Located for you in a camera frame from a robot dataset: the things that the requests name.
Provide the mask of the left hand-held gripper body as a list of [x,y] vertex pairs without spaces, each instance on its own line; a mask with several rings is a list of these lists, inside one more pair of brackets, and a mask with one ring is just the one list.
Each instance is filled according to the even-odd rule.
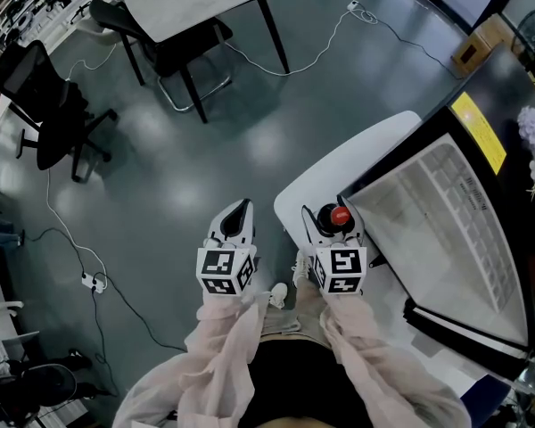
[[256,246],[204,240],[197,251],[196,278],[205,294],[241,297],[256,271]]

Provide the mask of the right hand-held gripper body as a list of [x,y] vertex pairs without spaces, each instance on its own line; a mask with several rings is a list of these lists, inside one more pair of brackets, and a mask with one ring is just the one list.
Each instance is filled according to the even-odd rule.
[[366,261],[366,247],[356,236],[316,247],[313,270],[322,292],[332,295],[362,293]]

